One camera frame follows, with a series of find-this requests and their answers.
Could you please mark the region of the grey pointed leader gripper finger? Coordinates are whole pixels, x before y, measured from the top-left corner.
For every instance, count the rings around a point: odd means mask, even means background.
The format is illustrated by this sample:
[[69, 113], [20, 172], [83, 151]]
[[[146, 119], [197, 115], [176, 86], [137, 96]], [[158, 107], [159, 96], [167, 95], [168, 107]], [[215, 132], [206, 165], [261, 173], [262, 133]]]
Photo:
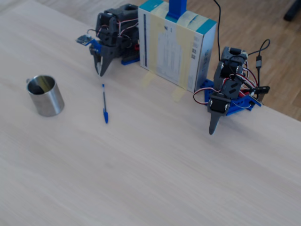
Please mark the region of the grey pointed leader gripper finger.
[[210, 125], [209, 125], [209, 134], [210, 135], [214, 134], [221, 116], [222, 115], [219, 113], [211, 112], [211, 119], [210, 119]]

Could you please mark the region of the dark grey follower gripper body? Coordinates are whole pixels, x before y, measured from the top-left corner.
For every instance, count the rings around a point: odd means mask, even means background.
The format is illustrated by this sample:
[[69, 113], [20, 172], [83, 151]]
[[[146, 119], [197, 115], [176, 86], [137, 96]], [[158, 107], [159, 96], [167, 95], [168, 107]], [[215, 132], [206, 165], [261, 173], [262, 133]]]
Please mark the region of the dark grey follower gripper body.
[[97, 43], [102, 46], [107, 47], [117, 47], [117, 32], [106, 32], [106, 31], [100, 31], [97, 33], [98, 41]]

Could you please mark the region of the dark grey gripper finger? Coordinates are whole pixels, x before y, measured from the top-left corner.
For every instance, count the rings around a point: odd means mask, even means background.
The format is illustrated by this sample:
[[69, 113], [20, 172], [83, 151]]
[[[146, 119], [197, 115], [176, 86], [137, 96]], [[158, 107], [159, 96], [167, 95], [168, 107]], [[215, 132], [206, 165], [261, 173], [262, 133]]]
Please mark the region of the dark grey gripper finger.
[[99, 67], [99, 75], [102, 77], [108, 69], [110, 63], [115, 58], [115, 47], [102, 46], [101, 48], [101, 60]]
[[102, 72], [102, 65], [103, 65], [103, 56], [101, 54], [101, 51], [97, 49], [95, 46], [91, 45], [90, 46], [90, 54], [94, 58], [94, 65], [96, 72], [98, 74], [103, 74]]

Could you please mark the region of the grey leader gripper body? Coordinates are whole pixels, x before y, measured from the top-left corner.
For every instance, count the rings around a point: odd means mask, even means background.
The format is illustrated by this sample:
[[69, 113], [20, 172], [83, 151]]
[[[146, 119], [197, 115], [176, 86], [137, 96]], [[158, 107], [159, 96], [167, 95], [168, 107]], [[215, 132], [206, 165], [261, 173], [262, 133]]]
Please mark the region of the grey leader gripper body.
[[209, 113], [226, 115], [229, 111], [231, 99], [224, 94], [213, 93], [208, 101], [207, 110]]

